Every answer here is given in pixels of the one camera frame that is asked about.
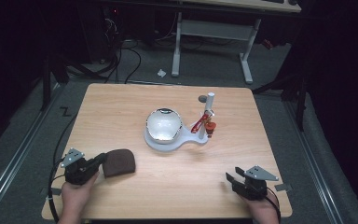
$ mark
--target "gray carpet floor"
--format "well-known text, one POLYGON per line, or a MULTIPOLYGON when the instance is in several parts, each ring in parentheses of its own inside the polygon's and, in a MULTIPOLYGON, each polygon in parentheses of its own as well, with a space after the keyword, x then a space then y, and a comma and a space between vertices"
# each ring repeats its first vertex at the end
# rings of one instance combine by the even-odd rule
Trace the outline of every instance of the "gray carpet floor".
MULTIPOLYGON (((244 82, 238 52, 235 52, 241 49, 243 43, 225 42, 225 45, 185 43, 179 77, 170 76, 173 46, 169 41, 163 43, 165 46, 155 47, 148 47, 142 43, 136 45, 135 42, 125 44, 126 47, 133 47, 131 49, 136 50, 141 56, 141 65, 130 77, 129 83, 244 87, 253 90, 275 78, 290 49, 289 45, 274 49, 254 45, 249 58, 254 83, 247 85, 244 82), (157 76, 159 69, 167 72, 167 75, 157 76)), ((119 83, 123 82, 138 62, 139 58, 133 51, 122 50, 121 62, 117 70, 119 83)), ((97 63, 87 66, 94 70, 102 67, 97 63)), ((115 82, 113 76, 109 83, 115 82)), ((53 223, 41 217, 41 210, 47 196, 53 151, 66 125, 81 106, 88 85, 93 82, 103 82, 103 80, 70 76, 67 85, 60 86, 54 91, 55 101, 34 134, 29 150, 25 152, 24 160, 20 162, 20 169, 13 171, 14 178, 9 180, 6 192, 0 197, 0 223, 53 223), (65 108, 67 108, 66 114, 71 116, 64 115, 65 108)), ((300 133, 290 113, 290 108, 295 102, 282 102, 279 93, 280 91, 266 91, 255 95, 255 100, 282 179, 292 188, 288 191, 288 196, 293 214, 284 218, 282 223, 358 223, 356 196, 324 139, 311 99, 309 97, 307 99, 304 116, 305 132, 300 133), (322 170, 330 195, 342 218, 337 222, 332 221, 325 207, 323 197, 317 188, 318 180, 312 174, 308 157, 304 153, 304 145, 311 148, 312 155, 322 170)), ((42 85, 39 83, 12 117, 10 125, 0 139, 0 177, 21 147, 34 121, 40 116, 41 105, 42 85)), ((72 125, 58 146, 58 155, 62 154, 71 127, 72 125)))

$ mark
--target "dark brown object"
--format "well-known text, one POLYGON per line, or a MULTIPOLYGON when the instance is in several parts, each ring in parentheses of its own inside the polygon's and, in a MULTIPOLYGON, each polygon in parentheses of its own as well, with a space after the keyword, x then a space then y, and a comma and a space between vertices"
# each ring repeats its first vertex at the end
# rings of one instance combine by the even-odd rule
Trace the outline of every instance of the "dark brown object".
POLYGON ((135 172, 135 158, 130 150, 115 149, 106 153, 106 157, 106 162, 103 163, 105 177, 135 172))

